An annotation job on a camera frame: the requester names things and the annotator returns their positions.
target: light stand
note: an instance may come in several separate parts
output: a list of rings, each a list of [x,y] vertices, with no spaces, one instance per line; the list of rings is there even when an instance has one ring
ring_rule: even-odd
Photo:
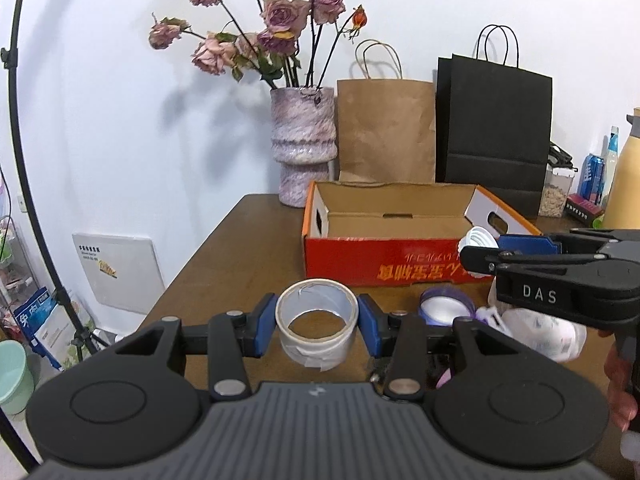
[[[15,165],[18,172],[18,179],[20,180],[20,188],[22,189],[24,203],[29,215],[29,221],[33,229],[33,235],[36,238],[36,243],[38,244],[38,248],[42,254],[42,259],[47,267],[47,272],[53,282],[53,298],[65,309],[66,314],[76,329],[73,344],[78,349],[78,360],[81,361],[83,346],[87,348],[90,354],[95,354],[98,349],[94,340],[103,346],[107,346],[107,344],[100,338],[93,335],[87,327],[82,325],[78,314],[76,314],[76,311],[71,305],[71,298],[69,298],[69,294],[63,286],[56,267],[53,264],[53,259],[49,253],[49,248],[47,247],[47,243],[44,239],[44,234],[42,233],[40,221],[38,220],[36,208],[33,203],[33,195],[31,194],[31,187],[29,186],[29,179],[24,163],[22,139],[20,138],[20,124],[18,120],[18,28],[20,25],[20,14],[22,12],[22,1],[23,0],[15,0],[14,19],[12,22],[9,50],[5,48],[0,50],[0,59],[4,63],[4,68],[8,70],[9,120],[11,124],[12,141],[14,144]],[[0,410],[0,437],[7,443],[11,452],[27,472],[33,471],[38,466],[37,460],[24,445],[2,410]]]

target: white wall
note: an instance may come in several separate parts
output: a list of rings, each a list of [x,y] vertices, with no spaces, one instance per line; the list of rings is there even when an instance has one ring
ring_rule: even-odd
[[[246,30],[261,29],[254,0],[225,1]],[[406,76],[423,80],[438,56],[469,55],[484,25],[507,23],[518,33],[521,67],[554,78],[558,144],[581,161],[612,124],[628,135],[625,114],[640,104],[640,0],[346,2],[366,6],[362,37],[394,44]],[[13,4],[0,0],[2,45]],[[187,0],[25,0],[20,35],[20,119],[44,232],[66,286],[115,332],[133,330],[141,317],[95,302],[72,232],[151,237],[168,285],[244,194],[273,192],[278,181],[264,83],[237,86],[199,72],[189,63],[193,38],[151,50],[153,11],[187,18],[201,32],[227,21],[222,9]],[[341,41],[327,84],[356,73],[352,61],[353,46]],[[5,88],[3,72],[0,162],[15,196]],[[36,254],[26,215],[16,220]],[[46,281],[39,262],[36,272]]]

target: vase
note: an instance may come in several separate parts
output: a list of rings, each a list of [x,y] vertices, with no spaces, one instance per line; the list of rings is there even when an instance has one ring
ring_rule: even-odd
[[[271,153],[282,165],[280,202],[304,207],[313,180],[329,179],[335,145],[333,88],[278,88],[271,91]]]

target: brown paper bag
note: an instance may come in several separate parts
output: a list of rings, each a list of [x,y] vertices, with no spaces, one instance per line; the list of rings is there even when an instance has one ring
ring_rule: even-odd
[[[358,49],[373,42],[358,60]],[[367,50],[384,47],[398,79],[372,79]],[[396,51],[367,40],[356,48],[365,79],[338,81],[338,158],[342,182],[435,181],[435,93],[433,83],[402,78]]]

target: black bag handle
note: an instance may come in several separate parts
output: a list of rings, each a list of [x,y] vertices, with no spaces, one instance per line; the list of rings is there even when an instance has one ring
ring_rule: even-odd
[[[495,24],[491,24],[491,25],[487,25],[485,28],[483,28],[480,31],[480,35],[478,36],[478,47],[476,48],[476,59],[479,58],[479,54],[480,54],[480,40],[482,40],[482,34],[489,28],[489,27],[493,27],[486,35],[486,37],[484,38],[484,58],[489,61],[489,55],[487,53],[487,44],[489,41],[489,36],[492,34],[492,32],[496,29],[499,28],[502,33],[504,34],[504,39],[506,40],[506,44],[507,44],[507,50],[504,54],[504,61],[502,62],[503,65],[507,64],[507,58],[509,57],[509,37],[507,36],[507,33],[504,31],[504,29],[506,28],[508,31],[510,31],[511,34],[513,34],[513,38],[516,41],[516,68],[520,68],[520,43],[518,42],[518,37],[516,36],[516,33],[513,31],[513,29],[511,27],[509,27],[509,25],[495,25]]]

